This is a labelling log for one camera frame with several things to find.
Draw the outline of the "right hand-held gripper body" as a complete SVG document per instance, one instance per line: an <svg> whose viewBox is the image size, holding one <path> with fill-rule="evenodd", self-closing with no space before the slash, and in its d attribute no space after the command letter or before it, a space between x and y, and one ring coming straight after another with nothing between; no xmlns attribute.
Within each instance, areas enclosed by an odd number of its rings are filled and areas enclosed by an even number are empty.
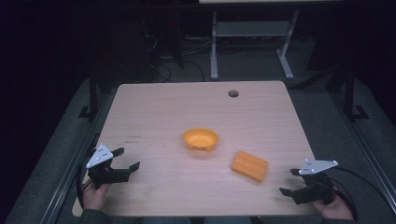
<svg viewBox="0 0 396 224"><path fill-rule="evenodd" d="M333 201L333 183L325 171L338 165L337 161L317 161L305 159L304 165L299 168L300 176L305 188L295 190L292 199L297 204L321 201L329 204Z"/></svg>

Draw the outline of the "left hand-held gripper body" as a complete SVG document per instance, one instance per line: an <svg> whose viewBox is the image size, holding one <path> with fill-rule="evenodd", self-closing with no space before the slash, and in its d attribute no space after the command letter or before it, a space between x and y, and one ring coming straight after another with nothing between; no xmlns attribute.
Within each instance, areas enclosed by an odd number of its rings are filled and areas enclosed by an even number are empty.
<svg viewBox="0 0 396 224"><path fill-rule="evenodd" d="M88 176L98 189L104 184L122 183L129 180L130 174L122 173L120 168L112 168L113 159L110 150L104 143L101 143L86 163Z"/></svg>

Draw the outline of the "orange rectangular block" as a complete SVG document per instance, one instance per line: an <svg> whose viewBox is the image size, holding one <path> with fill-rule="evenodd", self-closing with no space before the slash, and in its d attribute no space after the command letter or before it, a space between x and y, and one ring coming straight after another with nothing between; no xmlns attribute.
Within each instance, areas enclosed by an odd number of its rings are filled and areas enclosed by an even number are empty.
<svg viewBox="0 0 396 224"><path fill-rule="evenodd" d="M239 150L233 159L231 170L261 183L266 175L268 161Z"/></svg>

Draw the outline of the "orange plastic bowl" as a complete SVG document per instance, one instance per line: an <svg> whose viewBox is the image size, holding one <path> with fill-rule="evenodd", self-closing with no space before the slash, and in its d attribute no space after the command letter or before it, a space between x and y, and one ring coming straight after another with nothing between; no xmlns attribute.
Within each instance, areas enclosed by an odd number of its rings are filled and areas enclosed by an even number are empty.
<svg viewBox="0 0 396 224"><path fill-rule="evenodd" d="M203 128L187 130L182 134L182 139L188 149L205 152L211 152L219 141L215 132Z"/></svg>

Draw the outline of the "person's left hand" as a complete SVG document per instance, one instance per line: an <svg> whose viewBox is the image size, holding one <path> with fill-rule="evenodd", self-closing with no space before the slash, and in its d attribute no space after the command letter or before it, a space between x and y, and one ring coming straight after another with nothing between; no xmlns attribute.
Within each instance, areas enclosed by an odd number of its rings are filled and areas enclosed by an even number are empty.
<svg viewBox="0 0 396 224"><path fill-rule="evenodd" d="M87 182L82 194L82 208L84 210L90 209L102 211L106 204L106 195L109 188L110 184L104 184L97 189L93 182Z"/></svg>

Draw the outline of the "person's right hand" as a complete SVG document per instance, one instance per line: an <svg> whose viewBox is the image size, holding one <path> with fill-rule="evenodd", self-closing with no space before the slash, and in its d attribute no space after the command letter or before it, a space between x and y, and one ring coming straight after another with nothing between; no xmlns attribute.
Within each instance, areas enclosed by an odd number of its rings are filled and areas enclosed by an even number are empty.
<svg viewBox="0 0 396 224"><path fill-rule="evenodd" d="M347 204L337 195L333 196L333 201L329 204L315 201L312 202L311 205L326 219L354 220L352 212Z"/></svg>

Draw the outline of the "black metal stand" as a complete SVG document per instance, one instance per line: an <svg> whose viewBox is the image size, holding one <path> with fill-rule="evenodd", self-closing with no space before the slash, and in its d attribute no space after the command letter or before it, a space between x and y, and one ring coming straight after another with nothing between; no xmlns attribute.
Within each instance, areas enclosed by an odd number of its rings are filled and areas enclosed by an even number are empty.
<svg viewBox="0 0 396 224"><path fill-rule="evenodd" d="M97 75L95 68L89 76L89 104L81 108L78 116L93 121L97 113Z"/></svg>
<svg viewBox="0 0 396 224"><path fill-rule="evenodd" d="M348 67L345 79L344 111L347 118L354 122L356 119L368 119L368 115L361 105L354 105L354 74Z"/></svg>

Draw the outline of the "white metal stand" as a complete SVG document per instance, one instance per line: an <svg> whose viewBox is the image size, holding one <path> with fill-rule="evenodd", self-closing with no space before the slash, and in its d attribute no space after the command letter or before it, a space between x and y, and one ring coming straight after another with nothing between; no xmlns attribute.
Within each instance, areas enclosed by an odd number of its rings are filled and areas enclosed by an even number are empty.
<svg viewBox="0 0 396 224"><path fill-rule="evenodd" d="M292 11L288 21L219 21L218 12L212 13L210 77L219 79L217 41L219 37L284 37L284 44L276 50L277 58L286 79L294 79L287 59L287 50L299 16L299 9Z"/></svg>

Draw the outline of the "aluminium rail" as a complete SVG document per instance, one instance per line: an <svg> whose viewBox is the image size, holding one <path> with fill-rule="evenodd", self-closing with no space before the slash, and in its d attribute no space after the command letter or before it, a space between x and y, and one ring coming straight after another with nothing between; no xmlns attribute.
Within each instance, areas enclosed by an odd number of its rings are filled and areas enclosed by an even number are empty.
<svg viewBox="0 0 396 224"><path fill-rule="evenodd" d="M42 175L49 183L46 191L49 201L39 224L56 224L64 204L77 198L75 193L78 167L86 154L96 147L106 116L113 102L113 94L100 93L96 115L78 118L67 112L50 139L49 152L42 156Z"/></svg>
<svg viewBox="0 0 396 224"><path fill-rule="evenodd" d="M343 94L332 94L332 101L352 132L375 182L396 214L396 127L374 98L368 94L346 100Z"/></svg>

